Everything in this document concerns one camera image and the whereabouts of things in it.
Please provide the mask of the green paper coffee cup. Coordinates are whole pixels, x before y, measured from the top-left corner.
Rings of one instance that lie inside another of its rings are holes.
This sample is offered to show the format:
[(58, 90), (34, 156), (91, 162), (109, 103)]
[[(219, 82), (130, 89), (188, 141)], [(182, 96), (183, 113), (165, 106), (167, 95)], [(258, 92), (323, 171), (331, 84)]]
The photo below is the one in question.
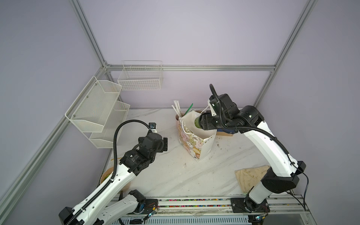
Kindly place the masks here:
[(200, 116), (195, 118), (194, 125), (195, 125), (196, 128), (199, 128), (199, 129), (203, 128), (202, 125), (201, 125), (201, 117)]

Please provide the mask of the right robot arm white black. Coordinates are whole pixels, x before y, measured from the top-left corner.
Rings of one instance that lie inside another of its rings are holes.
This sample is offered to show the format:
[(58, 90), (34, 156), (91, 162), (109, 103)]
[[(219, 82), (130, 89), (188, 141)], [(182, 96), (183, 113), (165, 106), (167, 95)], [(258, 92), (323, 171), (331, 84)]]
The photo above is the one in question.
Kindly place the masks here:
[(290, 155), (272, 134), (257, 108), (245, 106), (239, 109), (227, 94), (211, 95), (208, 105), (210, 110), (195, 119), (197, 128), (244, 134), (270, 164), (264, 177), (244, 198), (242, 207), (245, 211), (255, 212), (264, 206), (271, 194), (281, 194), (298, 185), (299, 174), (304, 172), (306, 164)]

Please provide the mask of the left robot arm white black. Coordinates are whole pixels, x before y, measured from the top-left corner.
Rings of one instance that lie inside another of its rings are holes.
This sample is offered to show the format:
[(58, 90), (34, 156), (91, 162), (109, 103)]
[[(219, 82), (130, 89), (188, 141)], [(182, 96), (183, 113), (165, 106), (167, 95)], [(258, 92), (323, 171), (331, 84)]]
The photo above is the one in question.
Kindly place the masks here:
[(138, 174), (154, 162), (156, 154), (168, 150), (168, 138), (149, 132), (138, 139), (138, 144), (127, 151), (114, 171), (95, 191), (78, 205), (65, 207), (59, 218), (63, 225), (106, 225), (123, 215), (134, 212), (144, 203), (144, 196), (137, 190), (131, 191), (124, 203), (115, 204), (111, 200)]

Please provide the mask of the cartoon animal paper gift bag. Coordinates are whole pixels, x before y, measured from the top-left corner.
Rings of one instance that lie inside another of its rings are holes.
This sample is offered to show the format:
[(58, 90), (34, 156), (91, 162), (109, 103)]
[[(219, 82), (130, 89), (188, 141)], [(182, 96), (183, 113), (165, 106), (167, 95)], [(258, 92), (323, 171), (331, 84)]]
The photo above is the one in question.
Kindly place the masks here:
[(198, 162), (210, 153), (217, 134), (216, 130), (203, 130), (195, 126), (195, 119), (200, 115), (192, 110), (182, 117), (175, 117), (180, 144)]

